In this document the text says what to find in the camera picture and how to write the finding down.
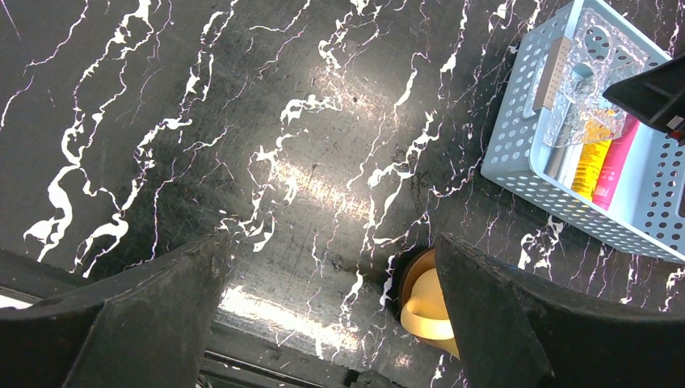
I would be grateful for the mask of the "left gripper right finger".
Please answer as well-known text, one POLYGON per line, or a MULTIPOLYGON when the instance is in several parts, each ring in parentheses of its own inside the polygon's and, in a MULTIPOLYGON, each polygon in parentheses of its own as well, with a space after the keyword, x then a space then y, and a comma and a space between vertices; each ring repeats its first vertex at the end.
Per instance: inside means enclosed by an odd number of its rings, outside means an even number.
POLYGON ((681 387, 684 317, 569 289, 450 234, 435 264, 471 387, 681 387))

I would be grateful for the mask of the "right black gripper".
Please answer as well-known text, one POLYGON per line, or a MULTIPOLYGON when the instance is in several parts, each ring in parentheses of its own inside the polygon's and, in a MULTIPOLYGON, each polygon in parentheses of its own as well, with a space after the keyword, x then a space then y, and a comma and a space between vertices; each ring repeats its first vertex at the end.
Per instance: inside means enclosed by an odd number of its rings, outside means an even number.
POLYGON ((642 124, 684 143, 684 55, 611 85, 603 97, 642 124))

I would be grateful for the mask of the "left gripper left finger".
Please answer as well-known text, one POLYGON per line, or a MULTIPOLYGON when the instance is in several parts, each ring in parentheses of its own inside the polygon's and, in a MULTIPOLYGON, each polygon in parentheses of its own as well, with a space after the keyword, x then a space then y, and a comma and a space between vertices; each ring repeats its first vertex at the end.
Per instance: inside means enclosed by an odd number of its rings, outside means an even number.
POLYGON ((4 387, 193 387, 229 277, 209 235, 114 276, 1 311, 4 387))

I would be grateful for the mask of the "yellow toothpaste tube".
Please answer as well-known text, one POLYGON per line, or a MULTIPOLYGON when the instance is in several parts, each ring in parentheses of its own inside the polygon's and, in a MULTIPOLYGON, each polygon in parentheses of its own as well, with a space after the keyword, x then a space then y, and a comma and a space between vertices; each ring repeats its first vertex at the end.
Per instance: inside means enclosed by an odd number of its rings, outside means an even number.
POLYGON ((584 125, 589 142, 582 146, 571 190, 586 200, 592 200, 607 152, 612 143, 612 132, 596 119, 584 125))

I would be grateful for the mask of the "clear plastic package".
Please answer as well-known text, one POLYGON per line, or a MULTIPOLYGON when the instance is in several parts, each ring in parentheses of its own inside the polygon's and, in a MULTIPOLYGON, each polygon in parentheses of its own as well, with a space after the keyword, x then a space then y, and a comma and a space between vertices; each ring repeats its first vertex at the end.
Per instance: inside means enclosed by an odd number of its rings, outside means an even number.
POLYGON ((589 7, 580 12, 570 43, 544 143, 563 148, 614 140, 624 131, 627 113, 603 93, 644 70, 649 55, 589 7))

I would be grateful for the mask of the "light blue plastic basket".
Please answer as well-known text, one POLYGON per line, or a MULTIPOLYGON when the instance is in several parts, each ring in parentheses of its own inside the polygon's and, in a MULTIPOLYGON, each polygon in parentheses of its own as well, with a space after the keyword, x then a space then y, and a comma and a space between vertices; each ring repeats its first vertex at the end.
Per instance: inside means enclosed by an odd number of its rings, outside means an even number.
POLYGON ((564 180, 544 173, 544 143, 562 63, 582 9, 598 11, 649 55, 644 70, 670 60, 652 40, 602 1, 573 1, 522 39, 481 173, 618 251, 684 260, 684 148, 640 122, 609 210, 571 190, 584 144, 574 145, 564 180))

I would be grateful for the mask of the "brown wooden oval tray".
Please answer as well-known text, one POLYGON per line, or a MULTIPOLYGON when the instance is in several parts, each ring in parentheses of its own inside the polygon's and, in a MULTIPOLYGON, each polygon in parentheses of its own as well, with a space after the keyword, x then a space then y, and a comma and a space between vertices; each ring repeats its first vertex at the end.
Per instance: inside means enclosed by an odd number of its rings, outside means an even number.
POLYGON ((400 282, 399 303, 400 314, 402 304, 408 299, 410 288, 415 280, 423 272, 430 268, 436 268, 435 264, 435 249, 429 248, 415 256, 409 263, 407 269, 403 272, 400 282))

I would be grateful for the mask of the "cream yellow mug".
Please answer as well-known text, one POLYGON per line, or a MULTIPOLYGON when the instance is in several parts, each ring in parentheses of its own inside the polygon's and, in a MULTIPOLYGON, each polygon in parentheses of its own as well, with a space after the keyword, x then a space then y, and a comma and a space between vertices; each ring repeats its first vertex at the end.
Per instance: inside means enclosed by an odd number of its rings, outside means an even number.
POLYGON ((409 297, 402 304, 400 321, 406 331, 422 342, 460 359, 436 268, 426 270, 412 284, 409 297))

